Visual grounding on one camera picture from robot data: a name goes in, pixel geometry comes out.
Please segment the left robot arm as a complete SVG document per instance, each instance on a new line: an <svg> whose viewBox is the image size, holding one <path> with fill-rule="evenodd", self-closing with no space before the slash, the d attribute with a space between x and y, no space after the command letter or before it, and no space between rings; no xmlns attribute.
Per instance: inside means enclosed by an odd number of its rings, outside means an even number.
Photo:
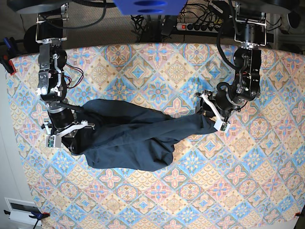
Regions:
<svg viewBox="0 0 305 229"><path fill-rule="evenodd" d="M200 98L195 112L207 117L216 117L227 122L232 112L241 111L260 95L261 46L267 44L266 15L290 13L300 2L298 0L230 0L222 10L224 18L216 39L217 50L222 60L234 69L232 84L220 82L215 91L196 93ZM230 62L221 48L221 36L234 29L234 40L241 46Z"/></svg>

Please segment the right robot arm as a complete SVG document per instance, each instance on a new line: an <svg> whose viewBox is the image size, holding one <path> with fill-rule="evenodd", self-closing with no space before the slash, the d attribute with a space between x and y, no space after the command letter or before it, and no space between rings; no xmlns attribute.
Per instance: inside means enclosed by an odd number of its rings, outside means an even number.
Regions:
<svg viewBox="0 0 305 229"><path fill-rule="evenodd" d="M64 22L68 19L66 0L9 0L7 6L19 14L37 14L35 41L39 45L37 95L47 107L49 121L42 124L47 135L45 146L61 148L65 145L76 154L78 130L86 121L78 122L75 111L80 108L67 102L68 90L64 66L67 53L62 47L67 39Z"/></svg>

